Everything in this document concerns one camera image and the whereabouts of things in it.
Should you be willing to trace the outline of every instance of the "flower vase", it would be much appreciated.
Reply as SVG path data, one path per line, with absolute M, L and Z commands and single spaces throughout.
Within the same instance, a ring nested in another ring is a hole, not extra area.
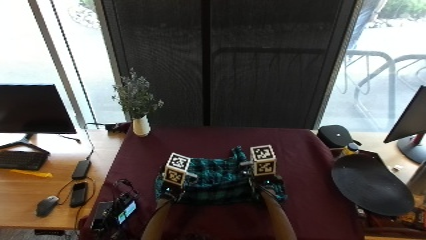
M 151 131 L 147 115 L 141 118 L 133 119 L 133 132 L 139 137 L 145 137 Z

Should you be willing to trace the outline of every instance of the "monitor stand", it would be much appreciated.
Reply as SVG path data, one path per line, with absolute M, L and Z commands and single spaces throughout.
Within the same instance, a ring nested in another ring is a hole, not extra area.
M 32 149 L 35 149 L 35 150 L 39 150 L 39 151 L 41 151 L 41 152 L 44 152 L 44 153 L 47 153 L 47 154 L 51 154 L 49 151 L 44 150 L 43 148 L 40 148 L 40 147 L 37 147 L 36 145 L 33 145 L 33 144 L 29 143 L 29 139 L 31 139 L 31 137 L 32 137 L 33 135 L 35 135 L 33 133 L 27 133 L 27 134 L 25 134 L 25 137 L 24 137 L 21 140 L 1 145 L 1 146 L 0 146 L 0 149 L 9 148 L 9 147 L 16 147 L 16 146 L 25 146 L 25 147 L 29 147 L 29 148 L 32 148 Z
M 397 142 L 402 154 L 417 163 L 422 163 L 426 160 L 426 145 L 422 145 L 423 135 L 425 133 L 419 133 L 401 138 Z

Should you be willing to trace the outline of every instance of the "keyboard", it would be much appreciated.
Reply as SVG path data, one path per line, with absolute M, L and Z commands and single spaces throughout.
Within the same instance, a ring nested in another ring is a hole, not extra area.
M 39 170 L 49 157 L 49 153 L 0 151 L 0 168 Z

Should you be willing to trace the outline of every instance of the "window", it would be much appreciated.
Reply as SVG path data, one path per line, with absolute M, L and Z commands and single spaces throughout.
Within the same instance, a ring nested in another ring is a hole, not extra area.
M 426 84 L 426 2 L 365 0 L 358 22 L 369 8 L 381 11 L 349 44 L 320 126 L 387 132 Z
M 95 8 L 84 2 L 0 0 L 0 83 L 53 83 L 80 127 L 124 121 L 105 97 L 115 78 Z

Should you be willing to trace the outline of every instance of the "green plaid fabric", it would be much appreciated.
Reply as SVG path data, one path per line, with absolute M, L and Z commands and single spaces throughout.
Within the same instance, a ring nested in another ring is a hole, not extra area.
M 194 173 L 198 178 L 194 183 L 185 180 L 185 194 L 178 203 L 182 204 L 230 204 L 238 202 L 257 201 L 258 193 L 253 193 L 249 176 L 242 173 L 241 162 L 249 161 L 241 147 L 232 149 L 228 159 L 192 158 L 188 172 Z M 160 197 L 162 175 L 156 179 L 156 197 Z M 282 185 L 273 184 L 277 200 L 286 199 Z

